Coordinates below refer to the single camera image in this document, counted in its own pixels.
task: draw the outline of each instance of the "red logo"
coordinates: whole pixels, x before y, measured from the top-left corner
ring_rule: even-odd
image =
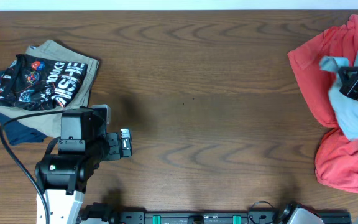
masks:
[[[36,70],[40,66],[40,62],[34,62],[31,64],[32,69]]]

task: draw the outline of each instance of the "blue cloth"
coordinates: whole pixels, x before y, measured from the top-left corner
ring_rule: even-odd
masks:
[[[339,92],[342,81],[337,74],[340,67],[349,66],[349,60],[342,57],[323,57],[320,69],[336,73],[336,81],[328,92],[329,101],[334,108],[338,125],[348,140],[358,139],[358,101]],[[358,66],[358,50],[354,66]]]
[[[0,71],[0,83],[1,83],[1,76],[4,74],[4,72],[5,71]],[[0,113],[1,124],[9,120],[10,120],[9,117]],[[43,142],[44,139],[47,137],[46,135],[42,134],[36,129],[24,126],[23,124],[20,124],[20,122],[18,121],[14,121],[8,124],[5,127],[5,133],[9,140],[9,143],[13,146],[24,142]]]

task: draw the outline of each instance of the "black t-shirt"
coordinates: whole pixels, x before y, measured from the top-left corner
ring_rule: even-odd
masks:
[[[16,55],[1,77],[0,106],[26,110],[66,107],[86,75],[87,64],[59,62],[30,55]]]

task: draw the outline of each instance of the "red cloth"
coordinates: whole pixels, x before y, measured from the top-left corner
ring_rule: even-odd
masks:
[[[358,140],[343,135],[328,98],[335,74],[320,70],[323,56],[346,57],[354,63],[358,49],[358,15],[332,27],[288,53],[303,97],[313,116],[328,132],[316,155],[317,180],[324,185],[358,193]]]

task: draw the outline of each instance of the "wooden table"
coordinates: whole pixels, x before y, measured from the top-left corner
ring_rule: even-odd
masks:
[[[327,129],[287,53],[350,11],[0,12],[0,70],[48,39],[101,60],[90,104],[128,127],[134,155],[104,162],[84,204],[247,210],[291,200],[358,216],[358,194],[316,181]],[[14,148],[33,172],[47,143]],[[0,143],[0,223],[35,223],[35,190]]]

